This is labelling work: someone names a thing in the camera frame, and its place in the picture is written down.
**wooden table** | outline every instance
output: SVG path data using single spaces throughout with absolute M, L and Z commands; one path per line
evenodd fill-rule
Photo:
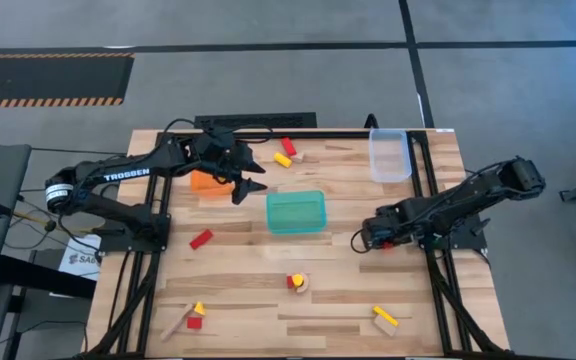
M 134 131 L 129 153 L 148 152 L 157 132 Z M 457 185 L 464 178 L 464 167 L 455 133 L 428 130 L 428 138 L 439 190 Z M 173 181 L 169 209 L 173 229 L 159 267 L 146 356 L 442 353 L 422 251 L 411 244 L 359 255 L 349 246 L 351 235 L 364 218 L 373 216 L 376 207 L 413 196 L 411 181 L 373 182 L 367 139 L 297 139 L 293 143 L 305 153 L 305 161 L 289 169 L 273 161 L 273 154 L 282 151 L 279 140 L 251 145 L 255 159 L 267 171 L 251 177 L 268 185 L 271 192 L 322 190 L 328 216 L 322 233 L 271 235 L 266 227 L 265 192 L 251 194 L 235 206 L 229 196 L 194 195 L 189 176 Z M 423 169 L 420 153 L 417 159 Z M 423 170 L 420 173 L 426 183 Z M 146 178 L 124 181 L 118 199 L 128 204 L 143 202 L 146 187 Z M 204 229 L 211 229 L 215 236 L 193 251 L 188 243 Z M 472 251 L 453 254 L 466 308 L 493 341 L 507 347 L 488 266 Z M 122 259 L 123 254 L 113 254 L 103 261 L 88 321 L 91 344 L 106 331 Z M 116 314 L 123 308 L 131 261 Z M 297 272 L 310 278 L 305 294 L 286 288 L 286 275 Z M 162 331 L 185 304 L 196 301 L 206 305 L 203 329 L 193 331 L 182 325 L 162 343 Z M 372 306 L 377 304 L 400 321 L 394 338 L 372 324 Z M 454 315 L 449 305 L 446 308 L 457 349 Z M 138 309 L 129 350 L 136 346 L 140 316 Z

